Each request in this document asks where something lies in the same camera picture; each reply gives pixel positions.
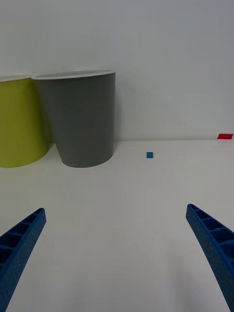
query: white floor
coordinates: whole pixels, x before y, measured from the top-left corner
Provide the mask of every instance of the white floor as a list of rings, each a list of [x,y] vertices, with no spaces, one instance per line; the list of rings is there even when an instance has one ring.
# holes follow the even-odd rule
[[[8,312],[229,311],[185,213],[194,203],[234,230],[233,197],[234,141],[121,142],[87,169],[53,146],[0,169],[0,234],[47,216]]]

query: white rim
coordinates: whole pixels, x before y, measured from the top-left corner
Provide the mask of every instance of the white rim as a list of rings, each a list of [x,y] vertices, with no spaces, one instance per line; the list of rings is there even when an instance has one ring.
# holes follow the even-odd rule
[[[26,75],[0,76],[0,82],[29,79],[29,78],[31,77]]]
[[[63,73],[50,73],[45,75],[33,75],[32,79],[35,80],[50,80],[50,79],[70,79],[70,78],[82,78],[82,77],[93,77],[107,74],[114,74],[113,70],[80,70],[73,72]]]

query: blue plastic arm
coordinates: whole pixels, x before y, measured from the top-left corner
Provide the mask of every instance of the blue plastic arm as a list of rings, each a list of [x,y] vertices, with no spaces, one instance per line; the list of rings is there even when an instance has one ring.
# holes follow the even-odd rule
[[[0,312],[5,312],[46,223],[38,209],[0,237]]]
[[[196,235],[231,312],[234,312],[234,233],[196,207],[188,205],[186,219]]]

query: red object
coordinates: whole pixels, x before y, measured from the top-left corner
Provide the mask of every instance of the red object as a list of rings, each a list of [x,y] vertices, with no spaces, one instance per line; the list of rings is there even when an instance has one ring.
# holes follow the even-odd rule
[[[225,140],[231,140],[233,138],[233,134],[228,134],[228,133],[220,133],[218,135],[218,138],[220,139],[225,139]]]

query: blue tile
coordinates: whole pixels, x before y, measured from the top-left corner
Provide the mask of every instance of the blue tile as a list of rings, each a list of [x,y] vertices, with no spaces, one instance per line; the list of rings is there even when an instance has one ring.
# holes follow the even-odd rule
[[[153,152],[147,152],[146,158],[154,158],[154,153]]]

